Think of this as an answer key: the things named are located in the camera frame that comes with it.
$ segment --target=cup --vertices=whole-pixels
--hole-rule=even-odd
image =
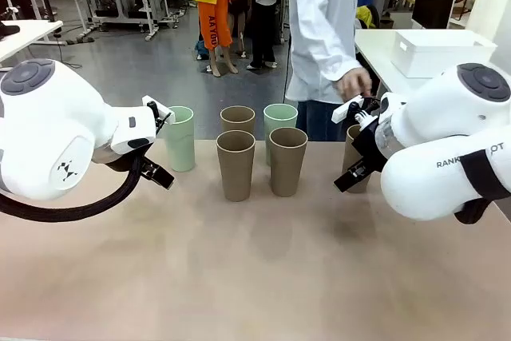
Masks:
[[[360,125],[352,125],[347,130],[346,143],[344,145],[344,158],[343,158],[343,174],[357,161],[362,159],[362,156],[353,146],[353,140],[360,134]],[[369,183],[370,176],[349,188],[347,192],[350,193],[364,193],[367,190],[367,183]]]
[[[256,139],[245,131],[227,131],[216,138],[224,195],[230,201],[250,196]]]
[[[278,128],[270,133],[271,190],[281,197],[296,194],[308,137],[297,128]]]
[[[296,127],[298,110],[289,104],[271,104],[264,109],[266,164],[270,165],[270,133],[277,128]]]
[[[254,133],[254,124],[256,123],[256,113],[252,108],[242,105],[234,105],[222,109],[220,112],[222,119],[222,128],[227,131],[245,131]]]
[[[164,125],[164,138],[170,166],[177,172],[187,172],[195,167],[195,141],[193,111],[188,107],[170,107],[176,122]]]

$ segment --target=light green cup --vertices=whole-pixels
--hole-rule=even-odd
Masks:
[[[298,110],[289,104],[271,104],[264,109],[264,135],[266,141],[266,164],[270,165],[270,133],[277,128],[296,127]]]
[[[170,166],[177,172],[187,172],[195,167],[193,111],[187,107],[170,109],[176,114],[176,122],[164,127]]]

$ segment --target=hand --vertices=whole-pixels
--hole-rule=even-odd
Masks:
[[[341,77],[341,80],[335,83],[341,98],[348,101],[359,94],[370,96],[370,87],[372,81],[369,73],[362,67],[354,68]]]

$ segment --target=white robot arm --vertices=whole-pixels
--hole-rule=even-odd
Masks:
[[[510,97],[498,72],[465,64],[408,101],[386,93],[379,119],[355,99],[351,112],[362,131],[354,146],[363,159],[335,183],[344,192],[379,171],[383,195],[398,213],[415,220],[454,213],[473,224],[492,200],[511,195]],[[334,121],[350,103],[342,108]]]
[[[80,182],[91,161],[132,170],[133,188],[140,176],[172,185],[173,177],[145,158],[159,128],[175,119],[150,97],[144,97],[144,106],[114,108],[65,65],[33,59],[1,80],[0,101],[0,189],[5,192],[31,200],[58,198]],[[10,209],[6,198],[2,195],[3,211]],[[110,205],[103,201],[88,213]],[[6,213],[22,216],[18,211]]]

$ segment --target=sleeve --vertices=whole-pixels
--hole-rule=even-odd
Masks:
[[[299,31],[304,46],[314,58],[323,77],[337,81],[353,68],[360,67],[347,54],[343,43],[327,20],[328,0],[296,0]]]

